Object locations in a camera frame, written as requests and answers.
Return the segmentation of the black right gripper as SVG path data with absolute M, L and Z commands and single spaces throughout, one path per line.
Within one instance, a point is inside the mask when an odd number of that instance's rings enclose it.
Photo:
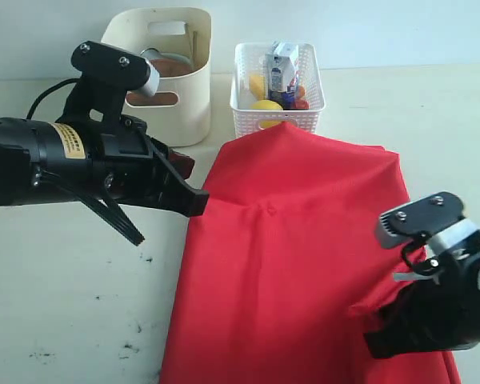
M 363 337 L 373 358 L 469 349 L 480 343 L 480 235 L 438 257 L 441 273 L 404 288 L 386 323 Z

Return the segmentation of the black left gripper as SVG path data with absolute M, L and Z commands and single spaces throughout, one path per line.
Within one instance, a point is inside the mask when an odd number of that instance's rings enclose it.
M 195 160 L 150 137 L 146 122 L 129 115 L 116 122 L 88 117 L 79 119 L 79 129 L 86 136 L 93 170 L 116 202 L 185 217 L 204 213 L 209 193 L 187 183 Z

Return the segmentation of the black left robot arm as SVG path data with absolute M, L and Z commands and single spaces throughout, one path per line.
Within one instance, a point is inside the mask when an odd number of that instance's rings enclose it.
M 203 214 L 209 195 L 187 183 L 194 160 L 146 133 L 90 118 L 49 123 L 0 118 L 0 206 L 73 202 L 78 194 L 118 204 Z

